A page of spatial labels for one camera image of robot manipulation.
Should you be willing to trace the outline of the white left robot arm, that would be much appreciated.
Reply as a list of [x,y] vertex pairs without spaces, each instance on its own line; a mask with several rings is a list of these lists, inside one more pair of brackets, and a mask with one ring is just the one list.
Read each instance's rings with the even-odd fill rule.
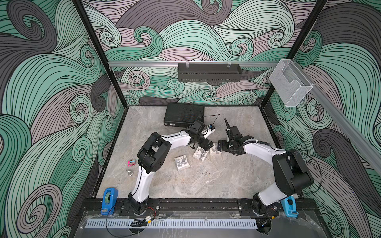
[[153,176],[163,166],[171,149],[198,144],[207,151],[213,146],[208,137],[214,131],[213,124],[206,125],[196,120],[175,134],[160,135],[154,132],[137,153],[138,177],[134,189],[128,195],[132,212],[138,215],[145,212]]

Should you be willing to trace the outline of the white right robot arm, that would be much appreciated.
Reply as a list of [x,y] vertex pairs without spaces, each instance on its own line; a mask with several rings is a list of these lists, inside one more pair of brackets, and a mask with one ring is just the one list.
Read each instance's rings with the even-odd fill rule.
[[219,140],[218,151],[235,156],[254,155],[273,167],[275,182],[253,196],[252,208],[258,215],[274,210],[273,205],[313,185],[311,175],[301,152],[285,150],[259,141],[252,136],[242,136],[236,126],[226,125],[227,140]]

